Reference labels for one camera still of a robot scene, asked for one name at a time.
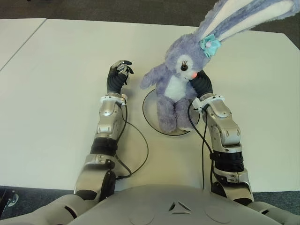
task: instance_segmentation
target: blue bow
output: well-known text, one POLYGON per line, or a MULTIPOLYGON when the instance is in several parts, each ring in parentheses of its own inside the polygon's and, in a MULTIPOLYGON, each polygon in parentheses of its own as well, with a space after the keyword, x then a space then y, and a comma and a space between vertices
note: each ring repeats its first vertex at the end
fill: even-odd
POLYGON ((216 40, 214 34, 210 34, 200 41, 200 47, 204 50, 204 53, 207 58, 210 58, 212 55, 215 55, 217 49, 221 46, 221 43, 216 40))

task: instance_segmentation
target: round plate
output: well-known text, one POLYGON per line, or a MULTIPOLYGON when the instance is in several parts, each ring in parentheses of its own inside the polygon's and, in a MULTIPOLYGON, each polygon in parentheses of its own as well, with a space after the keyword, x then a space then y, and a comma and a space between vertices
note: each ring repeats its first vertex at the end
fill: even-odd
MULTIPOLYGON (((189 131, 182 131, 180 129, 176 129, 174 130, 172 133, 166 133, 164 131, 162 131, 158 125, 158 114, 157 114, 157 95, 156 92, 154 91, 155 89, 153 89, 152 91, 150 91, 148 93, 148 95, 145 97, 144 102, 142 103, 142 112, 144 114, 144 117, 146 119, 146 121, 148 122, 148 124, 155 129, 156 131, 160 132, 161 134, 164 135, 168 135, 168 136, 180 136, 180 135, 184 135, 187 134, 189 131)), ((200 115, 197 111, 193 110, 193 108, 190 108, 189 111, 191 117, 196 117, 198 116, 198 121, 199 122, 199 118, 200 115)))

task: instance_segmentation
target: bunny eye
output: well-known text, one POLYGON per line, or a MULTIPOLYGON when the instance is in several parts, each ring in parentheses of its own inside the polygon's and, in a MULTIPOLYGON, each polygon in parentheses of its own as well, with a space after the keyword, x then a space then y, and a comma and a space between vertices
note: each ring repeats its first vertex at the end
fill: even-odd
POLYGON ((180 69, 181 69, 182 71, 186 71, 186 70, 188 69, 187 62, 188 62, 188 61, 183 61, 183 62, 182 62, 181 67, 180 67, 180 69))

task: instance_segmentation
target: floor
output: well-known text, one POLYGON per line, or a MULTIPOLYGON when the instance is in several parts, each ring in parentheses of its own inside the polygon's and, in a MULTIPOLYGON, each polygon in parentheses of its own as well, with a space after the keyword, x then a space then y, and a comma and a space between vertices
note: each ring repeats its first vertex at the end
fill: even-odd
MULTIPOLYGON (((215 0, 0 0, 0 19, 50 18, 198 26, 215 0)), ((264 23, 253 30, 286 34, 300 48, 300 14, 264 23)), ((70 194, 70 190, 16 188, 20 199, 6 208, 1 219, 10 218, 70 194)), ((254 193, 264 201, 300 214, 300 191, 254 193)))

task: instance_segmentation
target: purple stuffed rabbit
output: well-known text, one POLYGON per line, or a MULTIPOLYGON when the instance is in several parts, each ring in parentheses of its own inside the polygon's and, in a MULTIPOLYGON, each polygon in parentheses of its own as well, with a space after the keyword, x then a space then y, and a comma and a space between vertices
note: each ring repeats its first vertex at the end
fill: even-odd
POLYGON ((300 0, 221 0, 193 34, 177 39, 165 62, 147 73, 140 87, 156 84, 160 128, 171 133, 188 131, 188 105, 196 93, 189 80, 203 69, 226 38, 265 21, 283 19, 299 12, 300 0))

